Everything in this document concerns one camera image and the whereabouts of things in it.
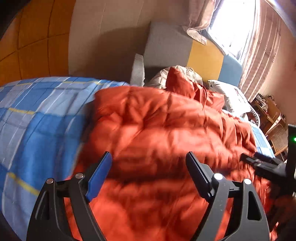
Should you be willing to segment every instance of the chair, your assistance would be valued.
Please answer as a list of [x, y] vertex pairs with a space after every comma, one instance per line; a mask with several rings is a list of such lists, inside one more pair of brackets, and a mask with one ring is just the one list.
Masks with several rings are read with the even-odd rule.
[[281, 124], [277, 124], [268, 133], [267, 139], [271, 141], [271, 147], [274, 149], [274, 155], [279, 155], [288, 147], [288, 134]]

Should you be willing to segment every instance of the wooden desk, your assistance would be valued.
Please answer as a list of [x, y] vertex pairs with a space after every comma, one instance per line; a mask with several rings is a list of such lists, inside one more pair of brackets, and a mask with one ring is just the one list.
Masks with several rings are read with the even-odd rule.
[[267, 112], [265, 112], [265, 110], [262, 109], [262, 107], [255, 100], [252, 101], [251, 105], [257, 107], [258, 114], [260, 115], [260, 129], [264, 134], [266, 134], [266, 132], [274, 124], [274, 120], [269, 116]]
[[256, 101], [253, 101], [252, 104], [256, 105], [259, 110], [260, 110], [260, 113], [262, 113], [263, 115], [265, 115], [265, 117], [267, 118], [267, 120], [270, 122], [270, 123], [274, 123], [273, 119], [269, 116], [269, 114], [267, 114], [267, 112], [265, 112], [265, 110], [262, 109], [262, 107], [256, 102]]

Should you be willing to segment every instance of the curtain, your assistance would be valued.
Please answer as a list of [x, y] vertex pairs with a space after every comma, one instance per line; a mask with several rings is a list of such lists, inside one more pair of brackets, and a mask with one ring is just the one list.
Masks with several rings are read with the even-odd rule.
[[207, 28], [215, 10], [216, 0], [189, 0], [189, 28]]
[[281, 40], [282, 19], [264, 0], [256, 0], [254, 29], [239, 88], [251, 102], [270, 73]]
[[216, 4], [215, 4], [215, 10], [214, 10], [214, 12], [213, 12], [213, 17], [212, 17], [212, 19], [211, 19], [211, 23], [210, 23], [210, 28], [213, 26], [213, 23], [214, 23], [214, 21], [215, 21], [215, 19], [216, 19], [216, 17], [217, 17], [217, 14], [218, 14], [218, 12], [219, 12], [219, 10], [221, 9], [221, 7], [222, 7], [222, 4], [223, 4], [223, 2], [224, 2], [225, 0], [216, 0]]
[[184, 31], [196, 41], [206, 45], [207, 39], [198, 33], [206, 29], [220, 0], [189, 0], [189, 25]]

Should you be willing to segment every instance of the pillow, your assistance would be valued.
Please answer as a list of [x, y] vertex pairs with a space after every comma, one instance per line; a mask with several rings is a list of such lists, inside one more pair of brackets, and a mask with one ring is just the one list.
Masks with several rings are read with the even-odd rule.
[[236, 116], [251, 111], [251, 106], [244, 94], [236, 86], [223, 83], [217, 80], [208, 81], [210, 90], [224, 95], [226, 110]]
[[[176, 65], [173, 66], [173, 68], [180, 71], [188, 80], [192, 81], [193, 83], [203, 85], [201, 76], [198, 73], [194, 72], [194, 70], [191, 67], [183, 67], [180, 65]], [[165, 89], [169, 69], [170, 67], [167, 67], [159, 71], [150, 81], [145, 83], [144, 86]]]
[[224, 106], [224, 95], [207, 90], [202, 85], [188, 80], [181, 71], [173, 67], [168, 72], [165, 90], [195, 99], [217, 111], [221, 111]]

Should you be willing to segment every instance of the headboard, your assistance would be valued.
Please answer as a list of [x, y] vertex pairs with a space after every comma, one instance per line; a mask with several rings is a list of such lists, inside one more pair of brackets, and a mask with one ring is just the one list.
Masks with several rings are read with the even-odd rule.
[[203, 81], [219, 80], [235, 86], [242, 74], [240, 63], [231, 55], [223, 55], [211, 41], [203, 45], [189, 37], [181, 26], [151, 22], [144, 53], [146, 78], [174, 65], [192, 67]]

